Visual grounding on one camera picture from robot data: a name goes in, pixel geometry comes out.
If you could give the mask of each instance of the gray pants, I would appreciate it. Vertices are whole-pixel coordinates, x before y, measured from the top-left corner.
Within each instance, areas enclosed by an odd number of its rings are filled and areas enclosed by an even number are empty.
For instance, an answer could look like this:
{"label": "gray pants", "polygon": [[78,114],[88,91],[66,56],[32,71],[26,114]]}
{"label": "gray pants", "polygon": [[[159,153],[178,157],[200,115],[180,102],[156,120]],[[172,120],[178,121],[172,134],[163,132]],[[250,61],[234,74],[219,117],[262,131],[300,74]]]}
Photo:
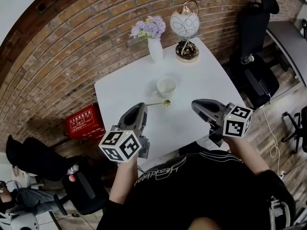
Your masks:
{"label": "gray pants", "polygon": [[46,211],[59,209],[53,199],[53,193],[32,188],[20,188],[16,189],[16,191],[18,192],[17,198],[22,198],[25,207],[17,202],[16,206],[7,211],[8,213],[19,215],[30,212],[34,215],[39,215]]}

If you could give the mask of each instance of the gold spoon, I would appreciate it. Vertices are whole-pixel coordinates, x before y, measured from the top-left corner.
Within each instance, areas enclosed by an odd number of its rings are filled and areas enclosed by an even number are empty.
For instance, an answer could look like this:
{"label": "gold spoon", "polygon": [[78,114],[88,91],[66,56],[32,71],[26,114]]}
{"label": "gold spoon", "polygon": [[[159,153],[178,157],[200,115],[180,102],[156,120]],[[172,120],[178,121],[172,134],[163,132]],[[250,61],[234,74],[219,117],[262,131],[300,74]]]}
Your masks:
{"label": "gold spoon", "polygon": [[163,104],[164,106],[169,106],[169,105],[171,105],[171,101],[170,101],[170,100],[166,100],[166,101],[163,101],[163,102],[160,102],[160,103],[149,104],[149,105],[147,105],[147,106],[150,106],[150,105],[158,105],[158,104]]}

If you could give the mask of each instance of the black office chair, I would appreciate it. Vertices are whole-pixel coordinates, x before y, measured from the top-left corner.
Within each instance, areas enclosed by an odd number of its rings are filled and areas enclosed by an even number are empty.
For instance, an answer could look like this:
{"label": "black office chair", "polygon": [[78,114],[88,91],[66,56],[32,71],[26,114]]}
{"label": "black office chair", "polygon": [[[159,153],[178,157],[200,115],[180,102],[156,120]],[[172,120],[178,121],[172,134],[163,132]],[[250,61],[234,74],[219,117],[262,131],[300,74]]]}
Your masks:
{"label": "black office chair", "polygon": [[[67,212],[63,204],[68,200],[82,215],[101,210],[108,202],[109,195],[104,183],[91,168],[86,157],[75,156],[66,159],[35,138],[27,138],[22,144],[11,135],[7,141],[6,155],[13,166],[18,166],[25,172],[51,181],[62,180],[67,195],[62,199],[55,195],[54,199],[64,215],[67,215]],[[75,182],[71,182],[66,173],[76,163],[80,169],[74,174]]]}
{"label": "black office chair", "polygon": [[301,113],[296,113],[294,117],[298,117],[298,122],[296,123],[294,118],[287,112],[283,113],[283,116],[288,116],[295,128],[295,132],[287,138],[282,138],[282,142],[286,142],[291,138],[296,139],[296,148],[295,151],[292,151],[292,154],[297,154],[299,140],[303,138],[302,149],[304,152],[307,152],[307,106],[305,106]]}
{"label": "black office chair", "polygon": [[232,81],[244,91],[254,109],[270,100],[279,83],[269,66],[257,55],[262,51],[270,13],[277,14],[276,0],[249,3],[238,14],[239,49],[229,59]]}

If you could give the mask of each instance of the table lamp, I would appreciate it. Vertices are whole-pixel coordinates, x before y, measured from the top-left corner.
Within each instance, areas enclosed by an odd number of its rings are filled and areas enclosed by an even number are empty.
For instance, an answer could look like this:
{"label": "table lamp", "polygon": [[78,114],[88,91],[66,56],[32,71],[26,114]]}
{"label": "table lamp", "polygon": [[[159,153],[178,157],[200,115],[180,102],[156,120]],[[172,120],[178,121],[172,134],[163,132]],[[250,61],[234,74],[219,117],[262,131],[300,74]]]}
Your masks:
{"label": "table lamp", "polygon": [[[188,2],[194,2],[196,4],[196,13],[192,12],[188,6]],[[182,8],[175,11],[171,18],[171,28],[177,35],[181,37],[187,37],[178,43],[176,46],[176,55],[180,61],[193,62],[197,60],[199,50],[190,42],[190,37],[197,33],[200,26],[200,20],[198,18],[198,5],[194,0],[188,0],[182,4]]]}

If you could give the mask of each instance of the black t-shirt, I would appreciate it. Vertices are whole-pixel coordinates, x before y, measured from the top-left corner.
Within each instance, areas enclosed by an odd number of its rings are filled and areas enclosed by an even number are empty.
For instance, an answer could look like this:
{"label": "black t-shirt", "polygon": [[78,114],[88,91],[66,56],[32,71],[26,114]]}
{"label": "black t-shirt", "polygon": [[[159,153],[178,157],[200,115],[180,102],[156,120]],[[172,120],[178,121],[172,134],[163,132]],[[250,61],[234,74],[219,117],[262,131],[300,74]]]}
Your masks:
{"label": "black t-shirt", "polygon": [[225,151],[187,154],[146,171],[124,205],[109,202],[97,230],[186,230],[195,218],[213,219],[223,230],[270,229],[268,199],[295,202],[273,171],[258,176]]}
{"label": "black t-shirt", "polygon": [[0,198],[0,212],[1,213],[4,214],[7,209],[11,209],[15,206],[17,194],[18,193],[15,190],[13,190],[11,192],[12,200],[10,202],[7,202],[7,203],[3,203],[1,198]]}

